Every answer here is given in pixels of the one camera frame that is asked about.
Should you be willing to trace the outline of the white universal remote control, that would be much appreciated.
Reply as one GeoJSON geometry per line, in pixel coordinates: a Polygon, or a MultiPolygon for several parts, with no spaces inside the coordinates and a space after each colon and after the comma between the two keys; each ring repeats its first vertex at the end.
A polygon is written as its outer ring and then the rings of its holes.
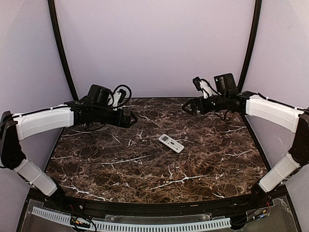
{"type": "Polygon", "coordinates": [[[161,135],[159,137],[159,141],[176,153],[180,153],[184,149],[184,146],[182,144],[180,144],[179,142],[172,139],[171,137],[169,137],[166,134],[161,135]]]}

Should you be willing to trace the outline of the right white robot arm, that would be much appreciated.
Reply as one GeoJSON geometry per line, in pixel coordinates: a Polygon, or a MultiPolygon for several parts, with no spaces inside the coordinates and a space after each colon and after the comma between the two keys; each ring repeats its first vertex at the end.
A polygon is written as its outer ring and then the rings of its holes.
{"type": "Polygon", "coordinates": [[[225,113],[238,113],[245,118],[252,117],[265,121],[270,127],[262,127],[269,145],[281,148],[281,157],[277,163],[251,188],[258,196],[269,194],[280,184],[295,180],[298,172],[309,164],[309,111],[303,108],[286,106],[261,94],[245,91],[228,95],[208,95],[189,99],[182,110],[197,116],[214,115],[221,120],[225,113]]]}

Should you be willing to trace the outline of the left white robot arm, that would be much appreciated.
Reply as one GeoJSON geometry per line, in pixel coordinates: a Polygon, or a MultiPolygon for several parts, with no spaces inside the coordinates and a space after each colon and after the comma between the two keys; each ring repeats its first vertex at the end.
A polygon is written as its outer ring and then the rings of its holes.
{"type": "Polygon", "coordinates": [[[44,195],[61,192],[56,182],[35,165],[22,151],[20,141],[33,135],[72,126],[91,127],[93,123],[130,128],[138,119],[122,108],[132,97],[127,85],[115,90],[93,84],[86,96],[58,106],[33,112],[12,114],[6,111],[0,121],[0,166],[27,180],[44,195]]]}

